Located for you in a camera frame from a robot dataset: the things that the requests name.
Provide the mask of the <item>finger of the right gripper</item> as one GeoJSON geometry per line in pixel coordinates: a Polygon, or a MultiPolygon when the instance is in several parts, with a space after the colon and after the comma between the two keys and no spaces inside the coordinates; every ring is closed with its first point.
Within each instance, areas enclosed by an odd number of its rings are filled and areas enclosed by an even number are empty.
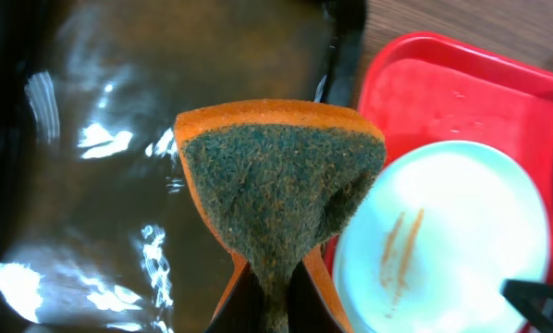
{"type": "Polygon", "coordinates": [[[541,333],[553,333],[553,284],[507,279],[501,294],[541,333]]]}

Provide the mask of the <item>orange green scrub sponge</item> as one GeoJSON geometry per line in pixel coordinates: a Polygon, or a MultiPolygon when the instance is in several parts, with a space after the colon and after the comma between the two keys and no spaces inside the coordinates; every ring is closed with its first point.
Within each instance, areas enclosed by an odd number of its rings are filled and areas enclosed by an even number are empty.
{"type": "Polygon", "coordinates": [[[190,196],[234,264],[213,319],[249,264],[264,292],[261,332],[289,332],[289,283],[303,262],[350,331],[321,247],[385,164],[383,133],[347,107],[263,99],[181,113],[174,134],[190,196]]]}

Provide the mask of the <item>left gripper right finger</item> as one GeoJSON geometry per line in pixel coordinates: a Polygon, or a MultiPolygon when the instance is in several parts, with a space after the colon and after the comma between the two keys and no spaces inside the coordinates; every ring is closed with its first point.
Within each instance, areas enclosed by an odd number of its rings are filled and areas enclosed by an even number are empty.
{"type": "Polygon", "coordinates": [[[303,262],[296,266],[289,283],[288,319],[290,333],[345,333],[303,262]]]}

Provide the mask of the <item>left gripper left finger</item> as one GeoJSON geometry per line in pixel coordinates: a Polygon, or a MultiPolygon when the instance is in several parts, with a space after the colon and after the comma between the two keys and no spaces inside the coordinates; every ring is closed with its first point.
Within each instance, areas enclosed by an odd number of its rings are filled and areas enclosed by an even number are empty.
{"type": "Polygon", "coordinates": [[[260,333],[264,292],[246,264],[205,333],[260,333]]]}

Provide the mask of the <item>light blue plate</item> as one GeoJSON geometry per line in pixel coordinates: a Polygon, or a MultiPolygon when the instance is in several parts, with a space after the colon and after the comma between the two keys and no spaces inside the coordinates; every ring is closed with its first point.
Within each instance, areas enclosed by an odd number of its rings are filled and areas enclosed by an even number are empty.
{"type": "Polygon", "coordinates": [[[513,333],[508,279],[541,281],[549,236],[540,193],[490,146],[438,142],[378,177],[341,234],[333,279],[357,332],[513,333]]]}

